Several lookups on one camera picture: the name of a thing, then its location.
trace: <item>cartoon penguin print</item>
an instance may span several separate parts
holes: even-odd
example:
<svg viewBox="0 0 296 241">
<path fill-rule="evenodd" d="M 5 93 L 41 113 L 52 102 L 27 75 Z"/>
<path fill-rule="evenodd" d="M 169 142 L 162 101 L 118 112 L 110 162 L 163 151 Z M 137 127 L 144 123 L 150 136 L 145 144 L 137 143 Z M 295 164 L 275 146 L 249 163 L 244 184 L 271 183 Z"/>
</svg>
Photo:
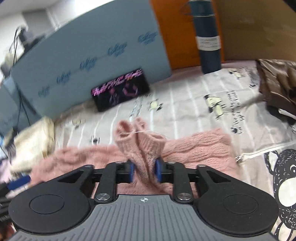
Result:
<svg viewBox="0 0 296 241">
<path fill-rule="evenodd" d="M 234 133 L 234 134 L 236 134 L 238 132 L 237 128 L 232 127 L 230 129 L 231 129 L 231 132 Z"/>
<path fill-rule="evenodd" d="M 238 80 L 242 77 L 241 73 L 236 69 L 230 69 L 229 73 L 233 74 Z"/>
<path fill-rule="evenodd" d="M 209 108 L 209 112 L 212 113 L 214 111 L 216 119 L 218 120 L 219 117 L 224 114 L 223 108 L 226 107 L 225 104 L 220 104 L 222 102 L 222 98 L 205 95 L 204 99 Z"/>
<path fill-rule="evenodd" d="M 163 104 L 162 103 L 159 104 L 158 103 L 158 99 L 156 99 L 156 100 L 150 102 L 148 111 L 150 111 L 150 110 L 156 110 L 156 111 L 161 110 L 162 109 L 162 105 Z"/>
<path fill-rule="evenodd" d="M 296 230 L 296 150 L 286 149 L 264 154 L 265 164 L 273 175 L 274 198 L 279 205 L 281 223 L 274 235 L 279 239 L 279 232 L 284 224 L 291 230 L 287 241 Z"/>
</svg>

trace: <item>white bedding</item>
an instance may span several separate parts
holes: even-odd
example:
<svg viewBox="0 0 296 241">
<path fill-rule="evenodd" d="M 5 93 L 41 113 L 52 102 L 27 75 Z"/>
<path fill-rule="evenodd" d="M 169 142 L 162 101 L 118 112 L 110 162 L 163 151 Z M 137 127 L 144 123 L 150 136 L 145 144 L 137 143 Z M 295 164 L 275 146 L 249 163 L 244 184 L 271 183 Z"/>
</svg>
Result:
<svg viewBox="0 0 296 241">
<path fill-rule="evenodd" d="M 98 113 L 93 101 L 76 106 L 55 123 L 56 148 L 82 148 L 90 145 L 92 137 L 100 138 L 101 144 L 112 144 L 112 132 L 118 121 L 136 116 L 144 118 L 151 130 L 168 139 L 221 127 L 231 136 L 234 155 L 241 157 L 241 180 L 274 195 L 273 176 L 266 168 L 263 154 L 272 150 L 280 153 L 295 146 L 296 137 L 287 122 L 266 110 L 258 91 L 254 61 L 225 64 L 225 67 L 231 69 L 207 75 L 202 75 L 199 67 L 175 71 L 170 78 L 152 85 L 150 95 L 106 112 Z M 149 109 L 151 102 L 155 109 Z M 296 185 L 288 192 L 290 195 L 281 198 L 281 202 L 296 196 Z M 273 232 L 280 224 L 279 218 Z M 294 226 L 282 225 L 279 239 L 286 241 L 293 229 Z"/>
</svg>

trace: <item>gray grip plate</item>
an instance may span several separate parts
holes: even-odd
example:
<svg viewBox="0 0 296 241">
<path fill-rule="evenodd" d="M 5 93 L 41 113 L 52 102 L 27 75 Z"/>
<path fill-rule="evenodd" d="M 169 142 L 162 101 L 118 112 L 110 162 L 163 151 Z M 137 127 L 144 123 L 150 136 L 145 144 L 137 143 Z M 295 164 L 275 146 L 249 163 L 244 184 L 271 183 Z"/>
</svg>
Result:
<svg viewBox="0 0 296 241">
<path fill-rule="evenodd" d="M 18 231 L 11 241 L 274 241 L 269 234 L 237 238 L 205 225 L 190 205 L 178 204 L 169 195 L 119 195 L 110 204 L 99 204 L 81 225 L 54 235 Z"/>
</svg>

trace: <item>fuzzy pink fabric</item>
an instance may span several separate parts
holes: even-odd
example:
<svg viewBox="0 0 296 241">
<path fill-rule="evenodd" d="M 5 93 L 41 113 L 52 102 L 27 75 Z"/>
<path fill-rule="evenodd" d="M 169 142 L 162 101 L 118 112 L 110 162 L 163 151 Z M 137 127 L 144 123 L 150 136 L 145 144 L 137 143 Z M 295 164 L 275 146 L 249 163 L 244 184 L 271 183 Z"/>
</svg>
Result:
<svg viewBox="0 0 296 241">
<path fill-rule="evenodd" d="M 117 146 L 68 147 L 56 151 L 33 168 L 31 184 L 51 180 L 83 165 L 104 168 L 108 163 L 131 159 L 136 166 L 134 182 L 119 184 L 119 194 L 171 194 L 172 185 L 157 183 L 153 174 L 154 161 L 159 156 L 165 161 L 181 162 L 186 168 L 205 164 L 238 178 L 230 137 L 221 129 L 166 140 L 163 135 L 148 131 L 147 123 L 138 117 L 134 123 L 120 121 L 114 132 L 114 140 Z"/>
</svg>

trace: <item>blue wall panel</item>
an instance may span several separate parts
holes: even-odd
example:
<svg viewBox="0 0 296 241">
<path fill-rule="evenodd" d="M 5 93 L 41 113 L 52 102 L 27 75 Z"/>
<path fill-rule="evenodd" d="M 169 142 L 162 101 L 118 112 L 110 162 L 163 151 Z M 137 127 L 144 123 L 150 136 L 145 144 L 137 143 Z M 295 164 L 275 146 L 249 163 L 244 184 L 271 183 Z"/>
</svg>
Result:
<svg viewBox="0 0 296 241">
<path fill-rule="evenodd" d="M 12 69 L 21 91 L 51 118 L 91 98 L 90 90 L 142 68 L 149 83 L 171 69 L 148 0 L 116 0 L 74 19 Z"/>
<path fill-rule="evenodd" d="M 27 111 L 30 123 L 33 124 L 40 119 L 38 115 L 32 108 L 26 105 L 23 101 L 24 106 Z M 12 127 L 17 125 L 17 116 L 19 112 L 20 99 L 19 94 L 16 89 L 15 83 L 11 77 L 6 78 L 3 81 L 3 85 L 0 87 L 0 133 L 6 135 Z M 28 127 L 28 119 L 21 108 L 20 120 L 18 123 L 18 131 L 23 130 Z"/>
</svg>

